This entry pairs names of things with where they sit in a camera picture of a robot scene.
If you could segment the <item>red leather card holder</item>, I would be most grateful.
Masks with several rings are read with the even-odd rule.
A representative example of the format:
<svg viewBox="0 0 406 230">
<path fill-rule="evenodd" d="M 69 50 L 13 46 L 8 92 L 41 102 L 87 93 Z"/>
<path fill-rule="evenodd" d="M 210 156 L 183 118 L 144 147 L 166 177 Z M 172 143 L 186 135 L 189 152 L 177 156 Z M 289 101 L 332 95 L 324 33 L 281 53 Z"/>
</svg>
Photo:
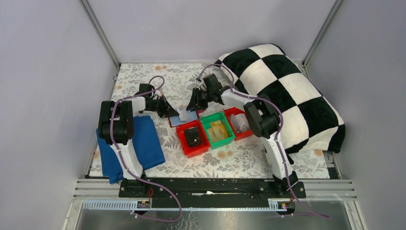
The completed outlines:
<svg viewBox="0 0 406 230">
<path fill-rule="evenodd" d="M 176 108 L 176 111 L 179 113 L 178 116 L 168 118 L 170 127 L 177 127 L 179 125 L 197 120 L 200 118 L 200 114 L 205 110 L 190 111 L 187 110 L 186 107 L 178 107 Z"/>
</svg>

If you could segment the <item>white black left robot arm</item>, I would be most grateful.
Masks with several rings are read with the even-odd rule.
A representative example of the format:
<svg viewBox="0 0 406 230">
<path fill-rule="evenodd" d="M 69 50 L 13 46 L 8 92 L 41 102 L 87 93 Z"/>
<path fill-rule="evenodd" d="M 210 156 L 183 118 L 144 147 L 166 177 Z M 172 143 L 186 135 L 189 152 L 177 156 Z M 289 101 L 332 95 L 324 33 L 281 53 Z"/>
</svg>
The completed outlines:
<svg viewBox="0 0 406 230">
<path fill-rule="evenodd" d="M 123 178 L 135 179 L 130 185 L 130 191 L 137 197 L 146 195 L 149 185 L 140 179 L 144 166 L 138 159 L 133 144 L 134 112 L 156 112 L 160 118 L 179 115 L 165 96 L 156 93 L 159 89 L 151 84 L 141 83 L 135 95 L 116 102 L 102 101 L 101 103 L 98 137 L 113 149 L 122 168 Z"/>
</svg>

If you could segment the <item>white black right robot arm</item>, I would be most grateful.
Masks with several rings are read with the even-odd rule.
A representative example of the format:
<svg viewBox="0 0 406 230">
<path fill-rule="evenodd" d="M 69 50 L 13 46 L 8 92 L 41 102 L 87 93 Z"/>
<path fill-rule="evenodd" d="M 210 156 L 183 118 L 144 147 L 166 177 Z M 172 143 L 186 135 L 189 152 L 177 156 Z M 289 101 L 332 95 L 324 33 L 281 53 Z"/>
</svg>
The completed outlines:
<svg viewBox="0 0 406 230">
<path fill-rule="evenodd" d="M 298 183 L 297 174 L 289 169 L 290 162 L 282 146 L 283 116 L 267 95 L 254 96 L 223 86 L 214 74 L 203 79 L 202 87 L 193 88 L 188 111 L 205 110 L 209 102 L 238 108 L 245 112 L 253 134 L 260 138 L 267 151 L 275 180 L 275 193 L 287 197 Z"/>
</svg>

